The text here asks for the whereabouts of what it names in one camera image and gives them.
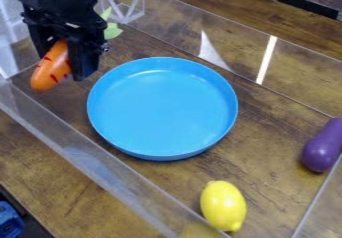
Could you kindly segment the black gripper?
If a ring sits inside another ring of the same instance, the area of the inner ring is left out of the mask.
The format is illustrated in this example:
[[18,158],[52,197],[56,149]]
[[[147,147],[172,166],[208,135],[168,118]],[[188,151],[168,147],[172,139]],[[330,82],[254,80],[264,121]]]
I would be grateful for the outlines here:
[[[97,0],[17,0],[24,11],[22,22],[28,26],[29,36],[40,57],[44,57],[60,39],[57,24],[40,23],[40,18],[77,22],[95,12]],[[68,38],[68,58],[75,81],[84,80],[99,68],[103,53],[103,36],[77,36]]]

